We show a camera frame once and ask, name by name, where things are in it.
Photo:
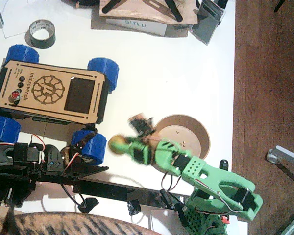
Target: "black tripod leg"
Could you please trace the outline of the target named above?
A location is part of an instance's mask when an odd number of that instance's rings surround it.
[[[274,12],[277,12],[277,11],[280,9],[280,7],[282,6],[282,4],[283,4],[284,2],[285,2],[285,0],[280,0],[279,3],[278,3],[278,5],[276,6]]]
[[[181,22],[183,20],[183,17],[179,10],[177,9],[174,0],[165,0],[168,8],[171,10],[171,12],[174,14],[176,21]]]
[[[121,0],[111,0],[107,5],[104,6],[102,12],[107,14],[116,4],[118,4]]]

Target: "round wooden tray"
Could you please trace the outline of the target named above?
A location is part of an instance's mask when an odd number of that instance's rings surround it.
[[[206,128],[187,115],[170,115],[160,120],[156,127],[159,137],[180,143],[182,149],[189,149],[192,155],[205,159],[210,149],[210,138]]]

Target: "white desk surface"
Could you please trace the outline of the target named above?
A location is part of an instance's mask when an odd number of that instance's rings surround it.
[[[155,124],[171,114],[186,114],[199,120],[209,133],[207,163],[219,167],[220,160],[227,159],[231,169],[235,2],[229,1],[226,10],[208,46],[191,33],[186,38],[164,38],[141,32],[91,30],[87,17],[68,12],[60,18],[53,12],[46,18],[55,25],[56,42],[49,49],[37,49],[40,63],[85,69],[94,57],[116,61],[119,79],[108,96],[104,121],[97,125],[99,133],[107,140],[119,133],[134,136],[127,119],[140,112],[154,117]],[[0,30],[0,66],[10,46],[26,45],[24,35],[5,39]],[[72,133],[81,128],[31,119],[20,124],[19,141],[29,142],[30,134],[37,134],[59,149],[69,144]],[[161,189],[163,174],[133,162],[129,156],[116,156],[107,148],[103,165],[109,170],[93,175],[93,180]],[[173,190],[185,195],[192,191],[193,187],[184,181]]]

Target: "blue tire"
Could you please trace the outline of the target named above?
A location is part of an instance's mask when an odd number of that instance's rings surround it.
[[[18,141],[21,125],[13,119],[0,116],[0,141],[16,143]]]
[[[8,62],[9,60],[38,63],[39,54],[36,50],[34,50],[31,47],[16,44],[9,48],[5,62]]]
[[[83,138],[93,131],[76,131],[72,136],[71,144],[77,144]],[[90,162],[91,165],[100,165],[103,162],[104,152],[106,150],[106,138],[101,134],[96,134],[90,139],[82,150],[83,155],[92,158],[94,161]]]
[[[107,58],[94,58],[88,62],[87,69],[98,71],[104,74],[109,81],[109,93],[112,93],[117,86],[119,66],[113,60]]]

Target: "red wire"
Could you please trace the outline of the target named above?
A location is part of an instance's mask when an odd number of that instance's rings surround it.
[[[41,141],[41,143],[43,144],[43,151],[44,151],[46,149],[44,141],[38,135],[33,134],[32,136],[36,137],[37,139]]]
[[[72,159],[70,160],[69,164],[67,165],[67,167],[64,169],[64,171],[69,168],[69,166],[72,164],[72,162],[74,161],[74,159],[79,155],[79,153],[75,153],[74,156],[72,157]]]

